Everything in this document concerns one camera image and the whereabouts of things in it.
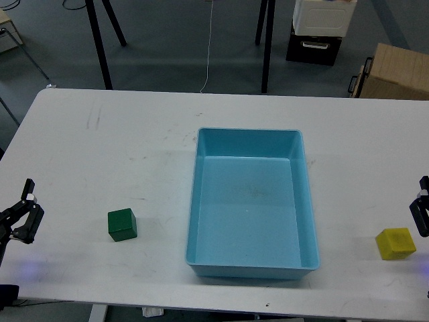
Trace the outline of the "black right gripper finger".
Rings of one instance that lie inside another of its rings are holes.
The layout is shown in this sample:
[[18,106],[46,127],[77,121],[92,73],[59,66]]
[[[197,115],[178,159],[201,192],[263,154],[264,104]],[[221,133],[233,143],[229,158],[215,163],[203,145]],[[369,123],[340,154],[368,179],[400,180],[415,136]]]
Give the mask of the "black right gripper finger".
[[420,192],[410,204],[410,211],[419,234],[428,237],[428,176],[423,176],[419,183]]

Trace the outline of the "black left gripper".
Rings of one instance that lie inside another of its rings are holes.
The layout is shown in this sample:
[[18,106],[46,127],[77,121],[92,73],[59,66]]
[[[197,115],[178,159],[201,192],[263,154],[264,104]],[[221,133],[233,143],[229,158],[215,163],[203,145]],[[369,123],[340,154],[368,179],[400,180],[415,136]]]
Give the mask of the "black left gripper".
[[[34,181],[27,178],[21,194],[21,201],[1,212],[1,262],[3,262],[11,235],[25,244],[34,242],[36,232],[44,216],[44,210],[33,194],[34,187]],[[27,215],[25,223],[12,231],[12,226],[24,215]]]

